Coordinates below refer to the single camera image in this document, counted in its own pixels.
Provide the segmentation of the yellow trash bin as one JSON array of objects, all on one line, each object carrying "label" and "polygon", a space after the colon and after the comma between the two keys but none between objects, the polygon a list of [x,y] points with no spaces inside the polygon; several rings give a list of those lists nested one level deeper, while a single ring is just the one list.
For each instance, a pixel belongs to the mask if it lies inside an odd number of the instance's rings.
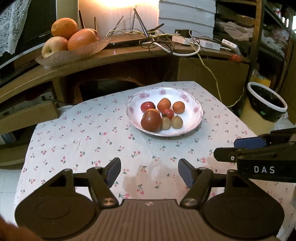
[{"label": "yellow trash bin", "polygon": [[257,82],[249,82],[245,93],[239,118],[256,135],[269,133],[287,112],[287,103],[275,91]]}]

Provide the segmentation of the orange tangerine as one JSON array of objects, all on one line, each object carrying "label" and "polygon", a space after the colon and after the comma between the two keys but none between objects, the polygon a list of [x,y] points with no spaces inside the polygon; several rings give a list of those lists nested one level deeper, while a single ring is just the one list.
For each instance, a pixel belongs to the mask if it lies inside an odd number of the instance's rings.
[{"label": "orange tangerine", "polygon": [[182,101],[177,101],[172,106],[176,114],[182,114],[185,111],[185,104]]},{"label": "orange tangerine", "polygon": [[171,107],[171,102],[167,98],[161,99],[157,105],[157,108],[161,113],[163,113],[166,109],[170,109],[170,107]]},{"label": "orange tangerine", "polygon": [[158,115],[160,115],[159,110],[157,110],[157,109],[155,109],[155,108],[149,108],[149,109],[147,109],[147,110],[146,110],[146,113],[147,113],[148,111],[154,111],[155,113],[157,113]]}]

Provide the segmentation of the white lace cloth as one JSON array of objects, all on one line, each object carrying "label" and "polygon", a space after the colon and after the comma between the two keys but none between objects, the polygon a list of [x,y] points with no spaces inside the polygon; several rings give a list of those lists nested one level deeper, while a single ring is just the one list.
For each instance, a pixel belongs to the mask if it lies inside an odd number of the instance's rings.
[{"label": "white lace cloth", "polygon": [[1,12],[1,56],[14,54],[31,1],[13,1]]}]

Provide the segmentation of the large orange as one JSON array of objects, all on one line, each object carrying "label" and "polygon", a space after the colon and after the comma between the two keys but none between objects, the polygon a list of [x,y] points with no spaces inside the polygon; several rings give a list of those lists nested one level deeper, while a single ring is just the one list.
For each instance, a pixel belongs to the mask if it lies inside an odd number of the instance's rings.
[{"label": "large orange", "polygon": [[67,40],[69,40],[77,31],[78,25],[72,18],[58,19],[51,27],[51,33],[53,37],[64,37]]},{"label": "large orange", "polygon": [[94,42],[97,42],[91,28],[81,29],[76,32],[68,41],[67,48],[69,51],[86,47]]}]

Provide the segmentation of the wooden tv cabinet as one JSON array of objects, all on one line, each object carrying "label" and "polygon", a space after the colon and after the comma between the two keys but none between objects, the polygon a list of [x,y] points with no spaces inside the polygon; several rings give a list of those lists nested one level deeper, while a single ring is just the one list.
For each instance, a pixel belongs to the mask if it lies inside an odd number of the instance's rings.
[{"label": "wooden tv cabinet", "polygon": [[14,144],[1,146],[1,166],[25,160],[33,126],[56,118],[57,108],[137,86],[163,81],[193,80],[226,105],[241,95],[250,61],[231,62],[231,52],[201,49],[192,57],[167,55],[160,48],[141,46],[107,48],[64,66],[37,66],[1,88],[1,108],[34,99],[44,92],[50,100],[15,111],[1,118],[1,132],[13,132]]}]

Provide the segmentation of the orange tangerine front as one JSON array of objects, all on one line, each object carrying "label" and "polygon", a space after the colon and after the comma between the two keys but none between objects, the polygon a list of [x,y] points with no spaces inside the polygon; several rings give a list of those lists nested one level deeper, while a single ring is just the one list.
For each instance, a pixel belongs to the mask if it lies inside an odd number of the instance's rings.
[{"label": "orange tangerine front", "polygon": [[161,113],[163,113],[166,109],[170,109],[170,107],[171,107],[171,102],[167,98],[161,99],[157,105],[157,108]]}]

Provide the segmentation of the brown kiwi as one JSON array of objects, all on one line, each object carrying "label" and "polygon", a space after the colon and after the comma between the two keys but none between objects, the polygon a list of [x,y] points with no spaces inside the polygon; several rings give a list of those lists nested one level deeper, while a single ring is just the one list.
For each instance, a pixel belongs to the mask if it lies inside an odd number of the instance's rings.
[{"label": "brown kiwi", "polygon": [[162,130],[168,130],[171,128],[171,120],[168,117],[162,117]]},{"label": "brown kiwi", "polygon": [[174,116],[172,119],[171,119],[171,126],[174,128],[174,129],[181,129],[182,126],[183,126],[183,120],[180,116]]}]

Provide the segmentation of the small red tomato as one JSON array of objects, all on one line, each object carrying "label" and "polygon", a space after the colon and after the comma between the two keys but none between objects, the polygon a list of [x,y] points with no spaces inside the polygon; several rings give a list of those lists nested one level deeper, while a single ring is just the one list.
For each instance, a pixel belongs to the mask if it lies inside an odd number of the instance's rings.
[{"label": "small red tomato", "polygon": [[163,118],[166,117],[166,118],[171,120],[174,116],[175,116],[175,112],[170,108],[164,109],[162,111],[162,117]]}]

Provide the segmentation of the large orange top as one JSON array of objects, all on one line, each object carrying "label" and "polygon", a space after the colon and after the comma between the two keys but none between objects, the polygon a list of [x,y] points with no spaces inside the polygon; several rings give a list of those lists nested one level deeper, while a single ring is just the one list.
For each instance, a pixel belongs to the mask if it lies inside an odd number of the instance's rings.
[{"label": "large orange top", "polygon": [[77,31],[78,25],[72,18],[58,19],[51,27],[51,33],[53,37],[64,37],[67,40],[69,40]]}]

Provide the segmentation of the small orange object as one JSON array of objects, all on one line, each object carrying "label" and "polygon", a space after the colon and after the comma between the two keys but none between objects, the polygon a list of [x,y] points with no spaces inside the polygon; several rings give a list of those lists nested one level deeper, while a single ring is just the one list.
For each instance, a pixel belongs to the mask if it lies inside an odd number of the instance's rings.
[{"label": "small orange object", "polygon": [[230,58],[231,62],[240,63],[242,61],[242,56],[238,54],[233,54]]}]

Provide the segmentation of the red tomato back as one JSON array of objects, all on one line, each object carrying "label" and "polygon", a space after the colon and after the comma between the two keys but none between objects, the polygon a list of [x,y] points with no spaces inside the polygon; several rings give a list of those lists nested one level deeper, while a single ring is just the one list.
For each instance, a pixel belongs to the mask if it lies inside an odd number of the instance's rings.
[{"label": "red tomato back", "polygon": [[143,113],[145,113],[148,109],[155,109],[156,106],[153,102],[151,101],[146,101],[141,104],[140,109]]}]

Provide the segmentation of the glass fruit tray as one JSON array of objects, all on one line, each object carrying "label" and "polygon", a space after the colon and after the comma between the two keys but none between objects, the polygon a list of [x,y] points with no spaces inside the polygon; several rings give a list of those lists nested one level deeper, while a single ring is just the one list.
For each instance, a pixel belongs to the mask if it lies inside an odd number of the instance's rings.
[{"label": "glass fruit tray", "polygon": [[103,50],[110,41],[111,37],[104,37],[100,41],[94,42],[86,47],[72,51],[60,51],[45,59],[40,55],[36,58],[36,62],[47,68],[67,65],[97,54]]}]

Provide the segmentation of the large dark red tomato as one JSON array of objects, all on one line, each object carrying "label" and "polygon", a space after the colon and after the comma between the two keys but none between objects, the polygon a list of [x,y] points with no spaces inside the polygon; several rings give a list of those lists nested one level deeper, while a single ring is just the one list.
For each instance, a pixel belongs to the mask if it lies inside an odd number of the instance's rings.
[{"label": "large dark red tomato", "polygon": [[159,132],[162,127],[162,118],[154,111],[144,113],[140,122],[142,128],[149,132]]}]

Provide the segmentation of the white floral plate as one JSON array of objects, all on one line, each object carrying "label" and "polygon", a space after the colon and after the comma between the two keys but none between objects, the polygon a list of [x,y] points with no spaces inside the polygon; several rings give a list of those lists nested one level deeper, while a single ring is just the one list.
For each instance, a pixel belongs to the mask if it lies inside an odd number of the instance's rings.
[{"label": "white floral plate", "polygon": [[128,98],[125,113],[138,130],[159,137],[177,137],[193,131],[204,111],[198,100],[171,87],[146,88]]}]

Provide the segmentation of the pale apple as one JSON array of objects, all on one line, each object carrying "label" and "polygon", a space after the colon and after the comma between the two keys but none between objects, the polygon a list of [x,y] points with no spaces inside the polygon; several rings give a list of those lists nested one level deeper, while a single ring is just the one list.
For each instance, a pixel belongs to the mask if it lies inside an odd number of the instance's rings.
[{"label": "pale apple", "polygon": [[47,58],[57,52],[67,51],[68,40],[64,37],[51,37],[42,48],[42,57]]}]

